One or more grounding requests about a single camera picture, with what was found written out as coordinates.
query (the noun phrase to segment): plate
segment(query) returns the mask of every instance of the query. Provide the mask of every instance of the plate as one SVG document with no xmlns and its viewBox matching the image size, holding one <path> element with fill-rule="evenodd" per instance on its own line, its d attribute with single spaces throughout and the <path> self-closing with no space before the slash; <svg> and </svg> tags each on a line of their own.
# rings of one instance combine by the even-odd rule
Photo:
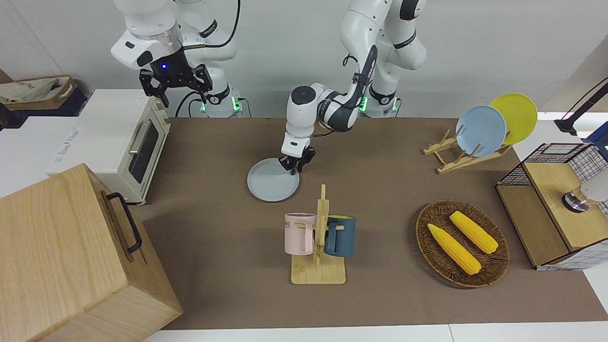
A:
<svg viewBox="0 0 608 342">
<path fill-rule="evenodd" d="M 467 215 L 498 242 L 492 254 L 485 254 L 472 243 L 450 220 L 456 210 Z M 433 238 L 427 226 L 432 223 L 448 232 L 465 247 L 482 265 L 482 270 L 472 276 L 466 274 L 450 258 Z M 440 200 L 427 205 L 416 220 L 416 240 L 429 265 L 442 277 L 461 287 L 477 288 L 497 282 L 509 267 L 509 247 L 500 228 L 482 211 L 469 203 L 456 200 Z"/>
<path fill-rule="evenodd" d="M 268 158 L 254 165 L 247 175 L 249 191 L 267 202 L 282 201 L 297 190 L 300 174 L 291 175 L 278 158 Z"/>
<path fill-rule="evenodd" d="M 523 94 L 504 94 L 490 103 L 505 119 L 509 135 L 504 144 L 513 145 L 527 138 L 536 127 L 538 110 L 529 97 Z"/>
<path fill-rule="evenodd" d="M 467 110 L 458 123 L 456 132 L 464 126 L 456 137 L 458 146 L 467 154 L 483 157 L 496 152 L 505 141 L 506 123 L 500 112 L 490 106 L 477 106 Z M 477 144 L 482 146 L 475 152 Z"/>
</svg>

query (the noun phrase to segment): dark blue mug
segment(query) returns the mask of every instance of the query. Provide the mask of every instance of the dark blue mug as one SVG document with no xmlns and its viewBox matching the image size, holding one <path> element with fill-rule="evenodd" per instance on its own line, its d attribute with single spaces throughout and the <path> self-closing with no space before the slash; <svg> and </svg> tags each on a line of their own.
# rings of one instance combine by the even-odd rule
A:
<svg viewBox="0 0 608 342">
<path fill-rule="evenodd" d="M 351 257 L 354 251 L 354 224 L 356 219 L 346 215 L 330 215 L 325 232 L 325 254 Z"/>
</svg>

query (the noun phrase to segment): oven door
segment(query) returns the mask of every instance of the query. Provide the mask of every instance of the oven door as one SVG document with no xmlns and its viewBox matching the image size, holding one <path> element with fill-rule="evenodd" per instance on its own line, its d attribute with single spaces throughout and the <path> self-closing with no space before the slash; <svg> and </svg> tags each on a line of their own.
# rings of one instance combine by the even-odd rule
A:
<svg viewBox="0 0 608 342">
<path fill-rule="evenodd" d="M 152 108 L 142 116 L 142 121 L 136 131 L 135 138 L 128 149 L 127 164 L 123 171 L 123 179 L 135 191 L 129 202 L 143 202 L 148 192 L 150 179 L 156 168 L 167 134 Z"/>
</svg>

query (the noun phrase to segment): pink mug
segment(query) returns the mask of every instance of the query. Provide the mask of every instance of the pink mug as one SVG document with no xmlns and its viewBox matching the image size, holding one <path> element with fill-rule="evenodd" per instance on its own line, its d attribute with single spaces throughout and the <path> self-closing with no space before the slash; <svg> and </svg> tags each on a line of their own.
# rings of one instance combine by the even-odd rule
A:
<svg viewBox="0 0 608 342">
<path fill-rule="evenodd" d="M 313 253 L 313 226 L 316 221 L 317 215 L 314 214 L 301 212 L 285 214 L 285 253 L 294 256 Z"/>
</svg>

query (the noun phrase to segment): wooden mug stand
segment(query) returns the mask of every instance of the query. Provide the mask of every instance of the wooden mug stand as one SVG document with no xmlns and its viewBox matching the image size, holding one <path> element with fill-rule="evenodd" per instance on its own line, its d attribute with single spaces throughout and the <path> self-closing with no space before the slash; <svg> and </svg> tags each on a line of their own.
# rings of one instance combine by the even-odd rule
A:
<svg viewBox="0 0 608 342">
<path fill-rule="evenodd" d="M 450 135 L 450 130 L 447 130 L 446 134 L 443 135 L 443 138 L 441 139 L 440 142 L 438 142 L 436 144 L 431 144 L 427 148 L 422 150 L 422 153 L 424 153 L 424 155 L 433 154 L 437 158 L 437 160 L 439 160 L 439 162 L 441 163 L 441 166 L 439 166 L 437 168 L 437 173 L 439 173 L 440 175 L 442 175 L 444 173 L 464 169 L 467 166 L 479 164 L 480 162 L 489 161 L 492 159 L 502 157 L 502 155 L 504 155 L 513 146 L 513 145 L 502 145 L 498 149 L 498 151 L 496 151 L 490 155 L 483 156 L 483 157 L 474 157 L 473 155 L 482 147 L 481 144 L 478 144 L 470 155 L 467 154 L 466 151 L 462 151 L 462 153 L 460 153 L 460 155 L 458 156 L 458 158 L 456 158 L 455 161 L 446 162 L 439 155 L 439 152 L 445 151 L 445 150 L 450 150 L 450 149 L 456 148 L 456 147 L 459 148 L 456 137 L 460 134 L 463 127 L 464 127 L 464 125 L 461 125 L 460 128 L 458 128 L 458 131 L 456 132 L 456 134 L 451 138 L 448 138 L 448 136 Z"/>
<path fill-rule="evenodd" d="M 344 258 L 330 256 L 323 252 L 329 214 L 330 201 L 325 198 L 325 184 L 321 184 L 321 199 L 317 200 L 317 224 L 314 226 L 314 252 L 307 256 L 291 256 L 291 282 L 293 284 L 346 283 Z"/>
</svg>

